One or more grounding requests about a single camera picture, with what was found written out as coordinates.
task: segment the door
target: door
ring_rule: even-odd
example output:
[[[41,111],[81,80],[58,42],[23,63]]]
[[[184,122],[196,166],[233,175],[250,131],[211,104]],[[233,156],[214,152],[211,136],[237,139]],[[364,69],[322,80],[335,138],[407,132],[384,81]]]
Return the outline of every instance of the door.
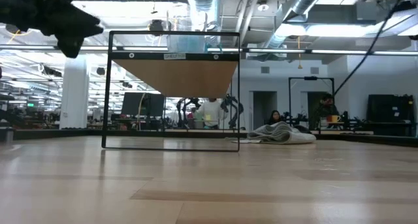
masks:
[[[266,124],[273,110],[277,110],[277,92],[254,91],[253,92],[253,130]]]

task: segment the vent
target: vent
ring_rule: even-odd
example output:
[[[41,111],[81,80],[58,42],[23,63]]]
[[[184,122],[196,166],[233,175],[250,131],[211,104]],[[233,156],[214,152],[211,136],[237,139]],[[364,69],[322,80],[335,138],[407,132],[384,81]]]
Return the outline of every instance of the vent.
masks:
[[[311,74],[319,74],[319,67],[311,67]]]
[[[261,74],[270,74],[270,67],[261,67]]]

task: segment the white wall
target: white wall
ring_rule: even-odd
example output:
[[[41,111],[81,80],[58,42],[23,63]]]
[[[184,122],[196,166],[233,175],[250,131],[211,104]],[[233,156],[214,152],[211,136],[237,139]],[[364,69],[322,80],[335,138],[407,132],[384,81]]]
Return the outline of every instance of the white wall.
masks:
[[[289,111],[289,77],[312,76],[310,67],[319,67],[318,77],[327,76],[327,66],[321,61],[302,61],[303,69],[298,69],[299,62],[288,63],[286,61],[241,61],[240,79],[240,102],[244,106],[244,113],[241,115],[241,124],[249,129],[249,93],[251,91],[277,91],[277,106],[280,114]],[[261,67],[270,67],[270,74],[261,74]],[[296,116],[301,112],[301,94],[304,91],[329,91],[330,86],[322,81],[294,81],[292,87],[292,115]],[[238,80],[236,73],[233,78],[233,95],[237,95]]]
[[[347,56],[342,56],[332,63],[328,64],[328,76],[334,78],[335,90],[348,76]],[[349,109],[349,83],[347,83],[340,92],[335,96],[335,105],[340,112],[348,111]]]
[[[362,56],[348,56],[351,72]],[[371,94],[417,96],[418,67],[416,57],[369,57],[349,81],[351,117],[366,118],[367,100]]]
[[[414,47],[404,51],[413,51]],[[328,65],[328,74],[335,78],[336,88],[358,65],[363,56],[343,56]],[[340,112],[350,117],[366,118],[368,96],[371,94],[414,95],[418,98],[418,65],[416,57],[370,56],[336,95]]]

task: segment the person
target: person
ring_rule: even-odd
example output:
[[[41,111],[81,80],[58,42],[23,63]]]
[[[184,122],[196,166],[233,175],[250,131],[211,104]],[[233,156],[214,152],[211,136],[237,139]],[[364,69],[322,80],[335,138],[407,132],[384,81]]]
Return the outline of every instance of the person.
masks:
[[[330,93],[327,93],[322,97],[319,102],[319,106],[311,117],[312,120],[310,120],[310,128],[313,129],[317,127],[318,123],[321,121],[321,118],[337,115],[340,115],[340,113],[334,104],[334,97]]]
[[[221,103],[214,98],[204,102],[197,110],[197,114],[203,116],[205,129],[219,129],[219,121],[228,117],[228,114],[222,110]]]
[[[269,125],[274,125],[275,123],[280,122],[280,113],[277,110],[273,110],[268,120]]]

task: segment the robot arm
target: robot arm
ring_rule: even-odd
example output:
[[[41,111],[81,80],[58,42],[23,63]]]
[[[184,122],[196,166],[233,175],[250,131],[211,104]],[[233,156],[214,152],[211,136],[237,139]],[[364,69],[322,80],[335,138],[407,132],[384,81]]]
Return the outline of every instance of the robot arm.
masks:
[[[182,120],[182,103],[186,100],[186,98],[182,98],[177,102],[176,108],[178,112],[178,123],[177,126],[182,127],[183,120]]]
[[[201,106],[199,104],[199,99],[196,97],[190,98],[190,101],[183,106],[183,109],[182,109],[183,110],[183,126],[186,126],[186,127],[187,127],[188,122],[187,122],[187,116],[185,114],[185,110],[186,110],[186,107],[190,105],[191,103],[193,103],[196,106],[196,108]]]
[[[221,104],[221,108],[224,109],[224,111],[228,112],[228,108],[227,106],[231,105],[231,107],[233,107],[235,109],[235,113],[234,116],[231,118],[231,120],[229,121],[229,128],[233,129],[236,127],[236,121],[238,119],[238,116],[241,115],[244,112],[244,107],[242,106],[241,103],[238,102],[238,100],[236,100],[235,97],[230,96],[229,94],[227,94],[227,96],[224,98],[222,104]]]

